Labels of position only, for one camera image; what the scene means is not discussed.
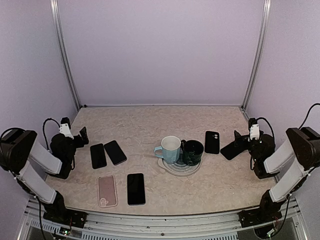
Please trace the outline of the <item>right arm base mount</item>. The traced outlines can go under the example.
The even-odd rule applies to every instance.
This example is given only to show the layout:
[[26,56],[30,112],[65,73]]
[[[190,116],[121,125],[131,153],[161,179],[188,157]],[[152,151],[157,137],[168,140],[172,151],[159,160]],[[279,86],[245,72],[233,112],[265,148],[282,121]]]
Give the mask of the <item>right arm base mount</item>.
[[263,213],[259,208],[242,210],[238,213],[239,221],[242,228],[260,225],[275,221],[282,218],[282,213],[276,211],[273,213]]

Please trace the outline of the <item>pink phone case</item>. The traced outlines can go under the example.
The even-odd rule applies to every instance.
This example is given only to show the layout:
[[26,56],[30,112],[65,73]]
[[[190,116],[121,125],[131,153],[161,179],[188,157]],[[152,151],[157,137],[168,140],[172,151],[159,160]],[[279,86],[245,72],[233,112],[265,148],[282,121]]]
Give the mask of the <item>pink phone case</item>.
[[110,208],[118,205],[115,177],[100,176],[97,179],[98,205],[100,208]]

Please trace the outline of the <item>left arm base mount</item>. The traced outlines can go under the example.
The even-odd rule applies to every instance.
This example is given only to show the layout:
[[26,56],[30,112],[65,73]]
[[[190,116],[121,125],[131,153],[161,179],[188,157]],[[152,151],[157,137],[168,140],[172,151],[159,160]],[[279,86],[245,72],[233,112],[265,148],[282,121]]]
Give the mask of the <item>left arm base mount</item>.
[[46,210],[43,218],[62,225],[83,229],[87,219],[87,213],[68,208],[64,212]]

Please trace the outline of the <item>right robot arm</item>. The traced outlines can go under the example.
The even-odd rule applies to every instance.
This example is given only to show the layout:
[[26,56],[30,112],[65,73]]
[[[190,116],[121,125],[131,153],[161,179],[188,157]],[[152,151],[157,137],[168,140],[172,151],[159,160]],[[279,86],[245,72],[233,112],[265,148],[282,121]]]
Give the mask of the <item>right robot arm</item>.
[[320,166],[320,135],[311,127],[288,128],[286,140],[275,148],[274,139],[267,134],[259,140],[251,140],[247,149],[253,159],[253,170],[259,179],[275,177],[280,180],[261,197],[259,207],[242,210],[238,215],[242,221],[281,218],[281,206],[297,191]]

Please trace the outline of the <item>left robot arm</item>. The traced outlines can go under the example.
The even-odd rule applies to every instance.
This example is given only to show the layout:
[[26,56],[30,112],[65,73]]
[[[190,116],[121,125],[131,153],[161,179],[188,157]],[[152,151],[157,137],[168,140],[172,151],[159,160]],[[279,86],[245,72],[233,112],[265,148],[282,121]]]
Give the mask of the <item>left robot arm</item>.
[[48,175],[67,179],[75,168],[76,150],[89,144],[86,127],[73,136],[67,124],[51,139],[50,150],[39,141],[34,130],[12,127],[0,136],[0,166],[10,172],[26,192],[35,195],[47,214],[63,223],[70,218],[61,193],[49,186],[34,169],[40,166]]

